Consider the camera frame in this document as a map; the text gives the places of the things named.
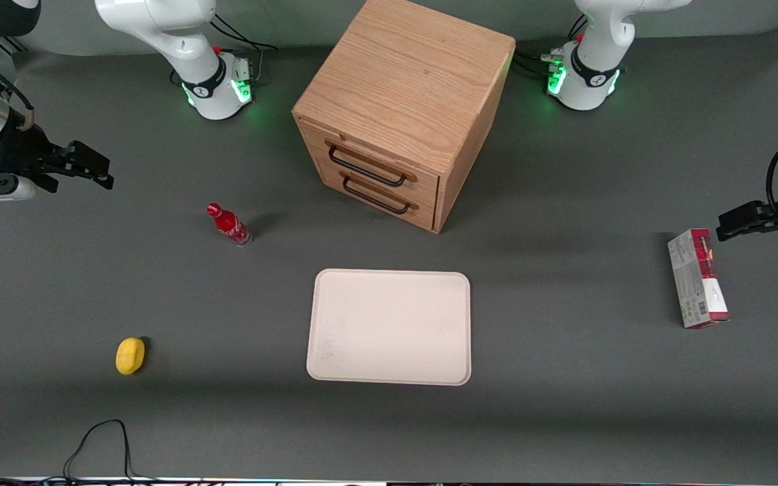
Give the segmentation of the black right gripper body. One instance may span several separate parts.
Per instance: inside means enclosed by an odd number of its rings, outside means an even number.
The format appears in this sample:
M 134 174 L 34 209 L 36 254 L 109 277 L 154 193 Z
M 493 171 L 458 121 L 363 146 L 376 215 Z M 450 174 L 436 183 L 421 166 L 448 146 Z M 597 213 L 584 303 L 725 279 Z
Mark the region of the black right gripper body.
M 0 200 L 28 200 L 41 189 L 36 170 L 44 168 L 55 147 L 40 131 L 6 130 L 0 134 Z

